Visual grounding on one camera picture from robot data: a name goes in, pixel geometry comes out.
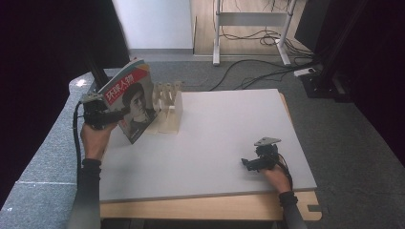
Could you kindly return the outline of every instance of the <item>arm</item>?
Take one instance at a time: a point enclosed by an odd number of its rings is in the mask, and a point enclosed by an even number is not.
[[[100,228],[99,166],[110,133],[116,126],[117,124],[111,124],[106,129],[97,131],[87,124],[83,125],[81,138],[85,158],[82,161],[75,202],[68,222],[69,229]]]
[[[261,172],[279,193],[280,203],[284,211],[284,219],[288,228],[306,229],[307,225],[304,223],[297,207],[298,199],[294,195],[294,192],[292,192],[288,178],[280,166],[276,165],[272,170],[262,170]]]

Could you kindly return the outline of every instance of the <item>gray carpet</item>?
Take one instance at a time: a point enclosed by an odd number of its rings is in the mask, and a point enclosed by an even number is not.
[[[153,81],[181,80],[184,90],[189,92],[209,90],[231,64],[222,62],[220,67],[213,67],[211,62],[149,63]],[[274,70],[265,63],[240,63],[229,71],[217,90],[232,90],[244,78]],[[116,71],[106,72],[113,75]],[[90,74],[78,79],[92,80]],[[3,206],[1,228],[65,227],[75,196],[73,110],[81,94],[90,87],[76,87],[78,79],[71,83],[71,96],[65,109]],[[269,88],[278,89],[286,97],[294,128],[318,185],[315,193],[323,217],[307,222],[307,226],[405,228],[405,169],[355,105],[308,99],[302,83],[292,73],[285,75],[282,82],[262,80],[248,89]],[[206,222],[192,223],[193,228],[214,226]]]

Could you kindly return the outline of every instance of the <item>desk leg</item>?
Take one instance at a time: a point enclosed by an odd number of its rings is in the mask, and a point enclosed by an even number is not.
[[[220,14],[221,14],[221,0],[217,0],[217,10],[215,23],[215,40],[214,40],[214,52],[212,53],[213,64],[214,66],[220,65]]]

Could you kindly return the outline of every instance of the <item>power strip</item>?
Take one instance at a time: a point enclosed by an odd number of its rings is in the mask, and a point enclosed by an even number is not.
[[[316,70],[313,68],[308,68],[308,69],[303,69],[303,70],[299,70],[299,71],[295,71],[294,75],[296,77],[301,76],[301,75],[306,75],[306,74],[312,74],[312,73],[316,73]]]

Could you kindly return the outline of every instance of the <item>person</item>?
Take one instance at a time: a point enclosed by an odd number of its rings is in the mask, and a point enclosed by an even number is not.
[[[95,130],[90,125],[83,124],[80,136],[83,142],[85,158],[82,161],[83,167],[79,175],[75,201],[68,221],[68,229],[100,228],[99,174],[101,169],[99,166],[107,148],[110,134],[116,126],[117,124],[114,123],[103,130]],[[307,228],[296,205],[298,199],[292,192],[288,178],[282,168],[276,165],[272,170],[261,170],[261,173],[265,175],[269,183],[279,193],[288,228]]]
[[[79,174],[77,191],[68,229],[100,228],[99,181],[100,165],[107,148],[110,134],[117,126],[109,124],[103,130],[95,130],[88,124],[83,124],[81,139],[84,148],[84,159]]]
[[[298,198],[291,190],[288,178],[279,165],[272,170],[263,169],[260,171],[265,175],[268,182],[277,190],[280,204],[283,207],[284,227],[288,229],[306,229],[307,225],[297,207]]]
[[[155,110],[146,109],[145,91],[140,83],[128,87],[122,96],[122,103],[130,109],[130,138],[137,139],[155,118]]]

